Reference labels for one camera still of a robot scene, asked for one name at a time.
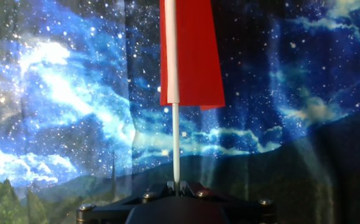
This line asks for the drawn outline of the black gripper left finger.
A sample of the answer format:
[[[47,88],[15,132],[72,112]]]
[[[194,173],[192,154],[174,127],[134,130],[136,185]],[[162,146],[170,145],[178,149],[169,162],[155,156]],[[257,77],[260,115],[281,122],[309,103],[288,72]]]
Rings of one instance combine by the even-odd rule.
[[[92,203],[80,205],[76,210],[76,224],[125,223],[130,212],[138,205],[177,195],[177,183],[151,185],[144,192],[131,195],[108,205]]]

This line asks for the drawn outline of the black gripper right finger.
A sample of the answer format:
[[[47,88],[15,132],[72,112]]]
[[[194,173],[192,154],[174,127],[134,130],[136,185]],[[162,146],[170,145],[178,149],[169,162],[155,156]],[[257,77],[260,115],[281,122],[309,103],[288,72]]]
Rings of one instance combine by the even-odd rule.
[[[233,223],[276,223],[276,204],[269,198],[261,198],[256,201],[241,200],[204,187],[199,182],[188,183],[186,181],[177,183],[177,195],[213,203],[219,206],[228,220]]]

